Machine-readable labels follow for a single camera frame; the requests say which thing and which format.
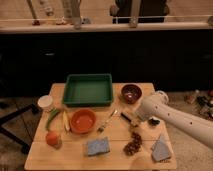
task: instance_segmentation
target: utensil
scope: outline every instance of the utensil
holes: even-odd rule
[[[111,117],[116,114],[118,111],[117,110],[114,110],[109,116],[108,116],[108,119],[98,128],[98,132],[103,132],[104,129],[106,128],[107,124],[109,123]]]

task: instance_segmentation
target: green vegetable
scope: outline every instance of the green vegetable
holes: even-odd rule
[[[54,108],[51,112],[50,112],[50,115],[49,115],[49,118],[46,122],[46,125],[45,125],[45,128],[47,131],[49,131],[49,127],[50,127],[50,123],[51,121],[58,115],[58,113],[60,112],[59,109],[56,109]]]

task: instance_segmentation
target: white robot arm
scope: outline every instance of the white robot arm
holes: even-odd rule
[[[156,116],[187,133],[213,149],[213,123],[167,106],[169,98],[163,91],[157,91],[142,99],[135,114],[145,121]]]

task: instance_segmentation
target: cabinet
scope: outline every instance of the cabinet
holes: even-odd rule
[[[13,96],[47,94],[81,73],[165,91],[212,89],[212,40],[212,30],[0,34],[1,79]]]

